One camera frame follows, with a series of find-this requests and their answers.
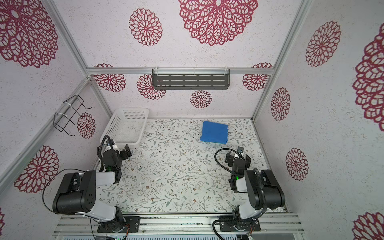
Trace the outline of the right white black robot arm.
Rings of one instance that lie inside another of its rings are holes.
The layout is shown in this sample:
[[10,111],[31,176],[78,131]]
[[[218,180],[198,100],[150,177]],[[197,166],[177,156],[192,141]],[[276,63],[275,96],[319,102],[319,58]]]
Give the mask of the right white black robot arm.
[[228,150],[225,163],[230,167],[230,188],[234,193],[246,194],[247,200],[233,210],[232,220],[239,227],[243,221],[255,223],[267,212],[285,205],[284,193],[272,170],[251,168],[252,159],[244,148]]

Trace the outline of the blue tank top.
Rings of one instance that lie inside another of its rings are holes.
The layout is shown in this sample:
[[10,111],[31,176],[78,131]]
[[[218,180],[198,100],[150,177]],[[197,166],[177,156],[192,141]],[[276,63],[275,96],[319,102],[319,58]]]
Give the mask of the blue tank top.
[[200,140],[203,142],[226,144],[228,142],[228,131],[228,125],[204,121]]

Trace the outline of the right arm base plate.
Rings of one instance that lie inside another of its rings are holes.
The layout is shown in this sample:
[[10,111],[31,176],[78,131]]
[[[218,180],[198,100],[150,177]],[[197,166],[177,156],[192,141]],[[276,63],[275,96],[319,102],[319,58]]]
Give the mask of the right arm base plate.
[[236,222],[231,216],[220,216],[221,232],[259,232],[261,226],[259,220]]

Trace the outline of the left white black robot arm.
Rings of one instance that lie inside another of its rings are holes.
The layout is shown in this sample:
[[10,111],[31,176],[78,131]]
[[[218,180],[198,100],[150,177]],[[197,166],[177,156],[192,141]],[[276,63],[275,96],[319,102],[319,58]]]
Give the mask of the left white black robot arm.
[[98,223],[100,233],[128,231],[130,225],[120,207],[105,204],[97,199],[100,186],[118,184],[122,177],[122,163],[132,156],[128,144],[119,148],[110,136],[105,135],[97,155],[101,160],[99,171],[65,174],[53,200],[53,212],[60,215],[81,215]]

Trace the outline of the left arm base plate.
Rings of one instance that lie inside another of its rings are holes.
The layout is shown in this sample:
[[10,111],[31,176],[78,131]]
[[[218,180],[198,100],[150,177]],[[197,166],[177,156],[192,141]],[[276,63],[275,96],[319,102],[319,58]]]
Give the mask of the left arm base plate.
[[141,217],[139,216],[127,216],[109,222],[102,222],[99,223],[97,233],[137,233],[140,221]]

